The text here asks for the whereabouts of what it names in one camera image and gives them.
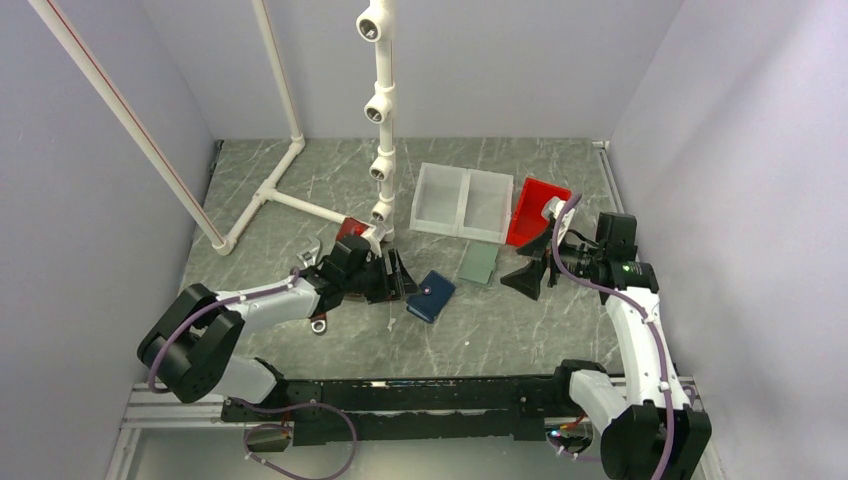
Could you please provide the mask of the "blue leather card holder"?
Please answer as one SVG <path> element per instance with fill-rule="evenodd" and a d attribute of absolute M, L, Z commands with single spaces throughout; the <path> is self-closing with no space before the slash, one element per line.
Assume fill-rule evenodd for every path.
<path fill-rule="evenodd" d="M 456 291 L 456 285 L 435 270 L 419 283 L 419 292 L 406 300 L 406 311 L 428 324 L 436 322 Z"/>

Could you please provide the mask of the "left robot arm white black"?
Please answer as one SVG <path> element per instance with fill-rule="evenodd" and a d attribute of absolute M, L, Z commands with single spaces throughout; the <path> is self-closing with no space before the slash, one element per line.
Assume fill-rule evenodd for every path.
<path fill-rule="evenodd" d="M 324 333 L 327 313 L 346 299 L 379 304 L 418 291 L 395 249 L 376 254 L 366 239 L 346 235 L 314 264 L 274 283 L 229 292 L 190 285 L 143 337 L 137 358 L 157 394 L 183 403 L 236 397 L 272 420 L 287 406 L 283 376 L 265 360 L 236 354 L 240 340 L 287 321 L 307 320 Z"/>

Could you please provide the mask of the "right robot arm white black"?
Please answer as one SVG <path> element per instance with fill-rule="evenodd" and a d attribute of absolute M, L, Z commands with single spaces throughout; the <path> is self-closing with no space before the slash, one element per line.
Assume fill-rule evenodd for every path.
<path fill-rule="evenodd" d="M 557 411 L 587 417 L 600 435 L 600 462 L 610 479 L 689 479 L 712 434 L 708 415 L 696 410 L 681 384 L 665 342 L 659 284 L 653 267 L 638 260 L 637 220 L 603 212 L 594 238 L 572 244 L 568 219 L 546 216 L 545 229 L 517 252 L 524 267 L 502 278 L 538 299 L 545 274 L 596 290 L 617 337 L 625 389 L 596 362 L 568 360 L 565 379 L 551 388 Z"/>

